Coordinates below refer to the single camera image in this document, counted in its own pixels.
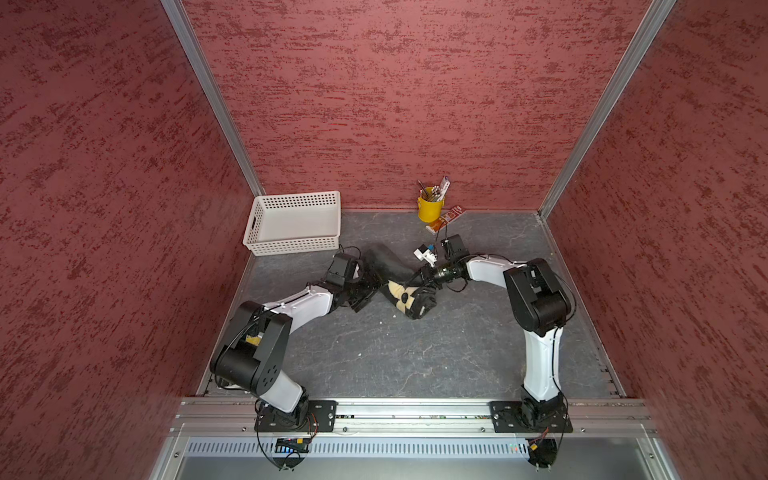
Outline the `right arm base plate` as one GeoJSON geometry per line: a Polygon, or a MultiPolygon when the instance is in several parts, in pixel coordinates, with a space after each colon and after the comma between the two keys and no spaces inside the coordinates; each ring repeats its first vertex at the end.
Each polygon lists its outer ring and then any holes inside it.
{"type": "Polygon", "coordinates": [[[524,415],[522,401],[490,401],[489,416],[498,434],[541,435],[572,433],[573,425],[563,408],[543,420],[530,420],[524,415]]]}

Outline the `black pillowcase with beige flowers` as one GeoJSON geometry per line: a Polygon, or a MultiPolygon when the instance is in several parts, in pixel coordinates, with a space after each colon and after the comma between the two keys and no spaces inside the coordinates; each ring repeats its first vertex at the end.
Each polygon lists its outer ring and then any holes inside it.
{"type": "Polygon", "coordinates": [[[437,306],[437,287],[428,268],[409,267],[384,244],[365,250],[363,260],[376,277],[379,291],[409,319],[421,319],[437,306]]]}

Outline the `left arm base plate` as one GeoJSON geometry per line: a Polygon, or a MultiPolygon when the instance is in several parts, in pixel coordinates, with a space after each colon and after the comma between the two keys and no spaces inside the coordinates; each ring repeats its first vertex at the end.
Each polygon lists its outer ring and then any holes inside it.
{"type": "Polygon", "coordinates": [[[333,400],[300,400],[294,410],[284,412],[273,405],[256,405],[254,430],[263,432],[299,432],[307,435],[332,432],[338,403],[333,400]]]}

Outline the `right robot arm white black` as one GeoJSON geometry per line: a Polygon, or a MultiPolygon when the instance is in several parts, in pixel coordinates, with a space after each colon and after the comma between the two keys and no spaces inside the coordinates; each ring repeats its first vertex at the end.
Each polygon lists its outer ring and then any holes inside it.
{"type": "Polygon", "coordinates": [[[516,416],[522,426],[545,431],[567,418],[559,378],[563,329],[574,306],[547,261],[511,261],[498,255],[467,255],[439,266],[422,267],[409,286],[441,288],[462,278],[506,290],[512,315],[525,334],[525,376],[516,416]]]}

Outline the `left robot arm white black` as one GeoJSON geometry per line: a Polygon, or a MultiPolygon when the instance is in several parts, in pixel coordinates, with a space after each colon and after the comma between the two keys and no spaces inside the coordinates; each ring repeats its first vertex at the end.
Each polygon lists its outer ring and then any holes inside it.
{"type": "Polygon", "coordinates": [[[372,277],[320,281],[278,301],[243,302],[210,360],[214,381],[256,397],[281,426],[307,427],[307,390],[282,371],[291,334],[344,305],[355,312],[361,310],[380,286],[372,277]]]}

